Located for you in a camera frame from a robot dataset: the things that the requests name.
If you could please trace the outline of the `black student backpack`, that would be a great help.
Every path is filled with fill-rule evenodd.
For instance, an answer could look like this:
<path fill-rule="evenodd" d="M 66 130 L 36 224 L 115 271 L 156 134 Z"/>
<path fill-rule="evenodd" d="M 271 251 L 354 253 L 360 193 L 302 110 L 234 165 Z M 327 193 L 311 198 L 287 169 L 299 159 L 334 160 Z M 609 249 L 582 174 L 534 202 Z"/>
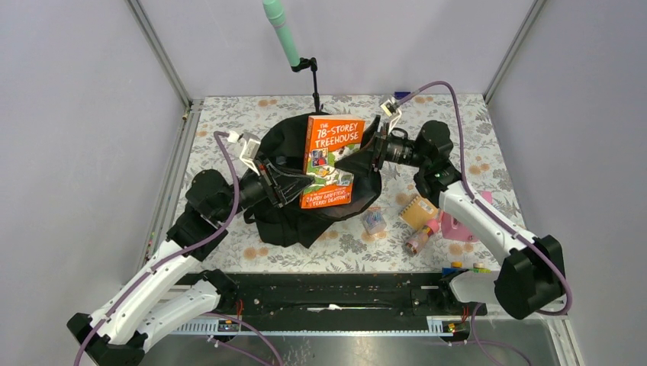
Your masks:
<path fill-rule="evenodd" d="M 280 167 L 301 171 L 309 117 L 301 114 L 278 122 L 261 139 L 259 151 Z M 282 247 L 299 243 L 308 248 L 333 223 L 362 214 L 379 198 L 381 190 L 381 174 L 373 172 L 367 178 L 355 178 L 348 204 L 302 209 L 298 199 L 284 207 L 275 207 L 265 198 L 245 209 L 243 219 L 247 224 L 256 225 L 264 243 Z"/>

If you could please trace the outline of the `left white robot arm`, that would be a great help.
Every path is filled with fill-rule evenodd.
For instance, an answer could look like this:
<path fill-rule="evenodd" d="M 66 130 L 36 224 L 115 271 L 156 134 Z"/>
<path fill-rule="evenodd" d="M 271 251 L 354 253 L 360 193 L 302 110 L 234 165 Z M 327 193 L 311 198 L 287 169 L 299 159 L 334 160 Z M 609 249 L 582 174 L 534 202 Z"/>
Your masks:
<path fill-rule="evenodd" d="M 193 178 L 185 211 L 153 257 L 103 307 L 68 321 L 81 353 L 97 365 L 138 365 L 184 323 L 213 310 L 228 313 L 241 307 L 237 284 L 221 270 L 203 271 L 186 292 L 163 305 L 158 302 L 226 238 L 236 214 L 264 200 L 283 207 L 314 182 L 268 159 L 253 160 L 253 167 L 231 183 L 213 169 Z"/>

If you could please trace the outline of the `orange illustrated book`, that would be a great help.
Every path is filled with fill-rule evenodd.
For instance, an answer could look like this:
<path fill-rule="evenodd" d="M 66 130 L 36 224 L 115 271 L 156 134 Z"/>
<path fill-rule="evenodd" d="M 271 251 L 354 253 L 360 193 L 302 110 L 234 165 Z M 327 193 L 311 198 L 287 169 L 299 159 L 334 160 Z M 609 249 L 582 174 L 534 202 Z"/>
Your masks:
<path fill-rule="evenodd" d="M 351 114 L 308 117 L 303 171 L 313 182 L 301 193 L 302 209 L 351 202 L 354 176 L 338 169 L 336 164 L 359 151 L 364 127 L 365 121 Z"/>

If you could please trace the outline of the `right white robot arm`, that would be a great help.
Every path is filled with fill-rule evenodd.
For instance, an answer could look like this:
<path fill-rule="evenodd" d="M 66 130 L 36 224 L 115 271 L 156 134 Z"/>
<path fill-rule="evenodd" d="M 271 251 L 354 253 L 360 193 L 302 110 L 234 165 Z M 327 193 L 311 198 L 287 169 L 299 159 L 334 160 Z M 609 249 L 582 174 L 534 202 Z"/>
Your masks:
<path fill-rule="evenodd" d="M 431 120 L 413 140 L 384 130 L 375 132 L 359 151 L 342 158 L 336 167 L 357 178 L 379 172 L 384 162 L 416 168 L 418 193 L 466 226 L 494 256 L 499 271 L 461 270 L 441 280 L 437 302 L 445 313 L 456 314 L 467 303 L 497 304 L 514 319 L 533 313 L 567 313 L 573 298 L 560 242 L 521 228 L 477 194 L 451 163 L 452 149 L 447 124 Z M 560 297 L 565 298 L 561 310 L 546 309 Z"/>

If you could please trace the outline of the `clear box of clips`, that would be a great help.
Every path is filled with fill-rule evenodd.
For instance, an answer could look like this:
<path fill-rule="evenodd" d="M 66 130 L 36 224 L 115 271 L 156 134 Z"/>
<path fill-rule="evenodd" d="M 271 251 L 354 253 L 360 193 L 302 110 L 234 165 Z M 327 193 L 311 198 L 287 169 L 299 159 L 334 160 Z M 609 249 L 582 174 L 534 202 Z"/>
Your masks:
<path fill-rule="evenodd" d="M 361 217 L 362 225 L 369 235 L 376 235 L 385 230 L 387 223 L 380 207 L 367 209 Z"/>

